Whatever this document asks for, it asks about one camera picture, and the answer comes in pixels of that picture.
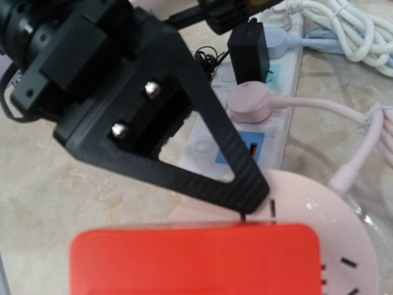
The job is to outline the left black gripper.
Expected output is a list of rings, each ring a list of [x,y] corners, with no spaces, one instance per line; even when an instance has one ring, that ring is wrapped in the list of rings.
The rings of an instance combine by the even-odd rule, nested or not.
[[[1,53],[11,65],[6,88],[21,73],[4,114],[19,123],[59,121],[83,103],[121,62],[137,58],[145,19],[156,19],[146,2],[2,1]]]

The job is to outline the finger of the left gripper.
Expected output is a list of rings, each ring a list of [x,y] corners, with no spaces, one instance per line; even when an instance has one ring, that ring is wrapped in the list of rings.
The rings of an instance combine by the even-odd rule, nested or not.
[[[205,21],[216,34],[224,34],[248,22],[281,0],[216,0],[198,1],[197,5],[169,16],[165,23],[177,30]]]
[[[269,185],[181,35],[142,9],[133,11],[129,29],[136,58],[121,61],[86,102],[72,107],[54,138],[81,162],[241,215],[255,212]],[[193,112],[230,168],[223,180],[161,157]]]

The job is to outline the black plug adapter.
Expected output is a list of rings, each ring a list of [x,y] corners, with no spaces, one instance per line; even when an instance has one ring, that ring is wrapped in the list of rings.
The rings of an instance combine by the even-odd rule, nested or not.
[[[200,65],[209,81],[216,69],[230,58],[236,82],[266,82],[270,72],[270,58],[263,23],[256,18],[250,19],[232,30],[227,42],[227,50],[217,53],[209,45],[200,47],[194,59]]]

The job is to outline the white power strip blue USB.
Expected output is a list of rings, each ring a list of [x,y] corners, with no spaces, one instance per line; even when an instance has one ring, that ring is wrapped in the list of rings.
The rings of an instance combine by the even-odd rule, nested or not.
[[[238,85],[230,57],[216,71],[212,88],[222,103],[247,150],[260,169],[280,169],[292,121],[292,108],[273,109],[274,98],[295,96],[302,65],[303,48],[299,41],[305,33],[300,14],[291,16],[291,27],[265,26],[270,68],[265,82]],[[198,116],[179,166],[213,179],[232,175],[224,155]]]

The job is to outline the red cube socket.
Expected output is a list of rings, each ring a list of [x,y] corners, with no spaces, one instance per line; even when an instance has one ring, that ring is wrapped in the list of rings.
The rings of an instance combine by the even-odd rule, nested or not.
[[[319,239],[301,224],[90,230],[71,294],[321,294]]]

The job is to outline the white round socket base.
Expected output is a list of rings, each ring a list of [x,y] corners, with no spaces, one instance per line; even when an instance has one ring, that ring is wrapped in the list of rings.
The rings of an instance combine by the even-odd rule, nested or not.
[[[301,224],[319,239],[321,285],[317,294],[379,294],[378,261],[371,238],[350,207],[330,189],[305,176],[265,170],[268,199],[246,219]]]

